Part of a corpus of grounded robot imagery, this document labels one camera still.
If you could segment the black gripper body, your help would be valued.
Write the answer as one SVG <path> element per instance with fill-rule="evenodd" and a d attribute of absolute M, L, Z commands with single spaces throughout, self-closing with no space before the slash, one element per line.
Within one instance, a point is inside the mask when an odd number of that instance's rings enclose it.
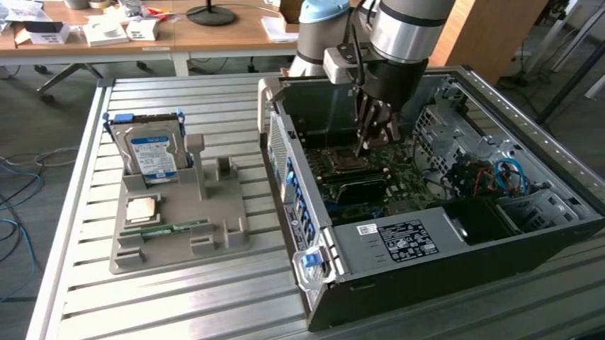
<path fill-rule="evenodd" d="M 415 92 L 427 64 L 427 59 L 405 64 L 389 60 L 368 62 L 363 92 L 391 108 L 400 109 Z"/>

